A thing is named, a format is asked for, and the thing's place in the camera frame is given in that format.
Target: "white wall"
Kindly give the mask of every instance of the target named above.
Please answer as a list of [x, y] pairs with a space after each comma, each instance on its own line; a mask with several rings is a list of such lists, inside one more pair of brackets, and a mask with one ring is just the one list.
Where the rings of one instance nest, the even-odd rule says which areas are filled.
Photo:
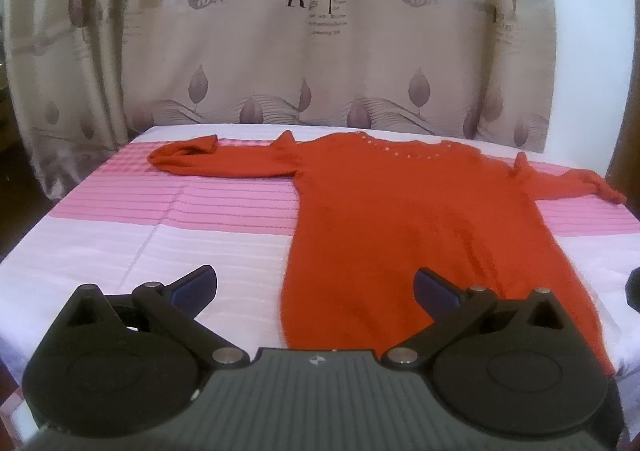
[[630, 84], [635, 0], [555, 0], [556, 86], [545, 153], [604, 175]]

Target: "sweater sleeve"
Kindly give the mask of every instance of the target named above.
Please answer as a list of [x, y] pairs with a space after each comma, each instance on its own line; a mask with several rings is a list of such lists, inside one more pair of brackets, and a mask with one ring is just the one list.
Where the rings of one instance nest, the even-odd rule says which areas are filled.
[[626, 198], [614, 191], [597, 173], [570, 169], [561, 175], [540, 173], [532, 168], [527, 156], [516, 157], [511, 176], [524, 188], [532, 200], [557, 200], [576, 196], [597, 195], [613, 204], [624, 204]]
[[176, 175], [270, 177], [297, 171], [296, 141], [285, 131], [267, 146], [220, 146], [216, 135], [172, 142], [153, 151], [148, 161]]

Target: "gray ribbed panel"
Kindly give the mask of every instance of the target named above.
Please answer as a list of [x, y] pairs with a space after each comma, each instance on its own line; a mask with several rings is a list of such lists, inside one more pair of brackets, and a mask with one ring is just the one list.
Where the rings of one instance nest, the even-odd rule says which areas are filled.
[[[316, 366], [310, 359], [324, 357]], [[414, 373], [369, 352], [264, 350], [218, 371], [182, 414], [131, 437], [81, 439], [46, 429], [26, 451], [603, 451], [586, 434], [548, 443], [488, 436], [453, 418]]]

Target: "pink striped fabric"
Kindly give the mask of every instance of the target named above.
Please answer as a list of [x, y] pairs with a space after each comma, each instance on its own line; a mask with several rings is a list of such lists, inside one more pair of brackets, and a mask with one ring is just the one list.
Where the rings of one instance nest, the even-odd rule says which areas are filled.
[[[225, 179], [159, 172], [147, 155], [164, 142], [129, 144], [82, 182], [51, 212], [58, 218], [139, 225], [170, 225], [232, 233], [292, 235], [298, 194], [288, 178]], [[221, 145], [269, 142], [221, 140]], [[511, 159], [502, 159], [513, 163]], [[536, 170], [562, 174], [567, 168], [533, 163]], [[558, 236], [640, 233], [625, 208], [597, 198], [538, 202], [546, 225]]]

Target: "long-sleeved garment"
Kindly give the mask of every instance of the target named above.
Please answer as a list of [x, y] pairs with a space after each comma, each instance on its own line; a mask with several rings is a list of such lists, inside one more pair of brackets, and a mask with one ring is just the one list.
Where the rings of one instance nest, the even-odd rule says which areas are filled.
[[525, 298], [553, 290], [607, 371], [600, 323], [587, 291], [534, 200], [595, 193], [622, 203], [593, 172], [536, 172], [456, 142], [388, 142], [361, 133], [268, 146], [218, 146], [215, 136], [174, 142], [149, 155], [180, 175], [292, 176], [298, 225], [281, 297], [293, 349], [386, 351], [432, 320], [413, 278], [428, 267], [460, 288], [484, 285]]

